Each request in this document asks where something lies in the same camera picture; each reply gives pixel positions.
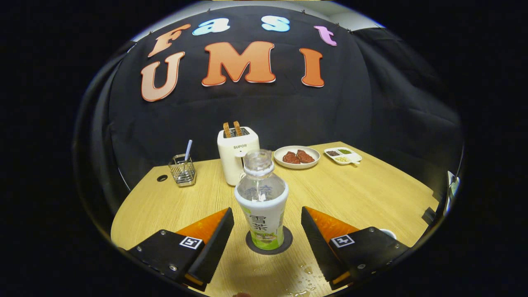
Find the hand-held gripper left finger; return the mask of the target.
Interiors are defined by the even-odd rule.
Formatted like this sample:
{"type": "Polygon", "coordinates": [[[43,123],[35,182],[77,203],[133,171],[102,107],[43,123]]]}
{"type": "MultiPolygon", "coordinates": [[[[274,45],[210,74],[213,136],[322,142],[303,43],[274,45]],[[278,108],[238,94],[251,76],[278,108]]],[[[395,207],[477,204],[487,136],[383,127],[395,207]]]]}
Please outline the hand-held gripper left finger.
{"type": "Polygon", "coordinates": [[[172,232],[160,229],[127,250],[170,281],[204,292],[234,226],[230,207],[172,232]]]}

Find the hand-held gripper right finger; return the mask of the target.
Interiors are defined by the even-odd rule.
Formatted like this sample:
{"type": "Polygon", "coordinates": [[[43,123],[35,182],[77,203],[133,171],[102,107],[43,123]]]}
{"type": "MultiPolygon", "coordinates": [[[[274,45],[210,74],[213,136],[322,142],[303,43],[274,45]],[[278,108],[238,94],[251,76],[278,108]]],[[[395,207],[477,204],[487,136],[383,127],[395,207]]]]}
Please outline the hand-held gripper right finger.
{"type": "Polygon", "coordinates": [[[301,224],[332,290],[371,280],[410,249],[377,227],[358,229],[311,207],[302,207],[301,224]]]}

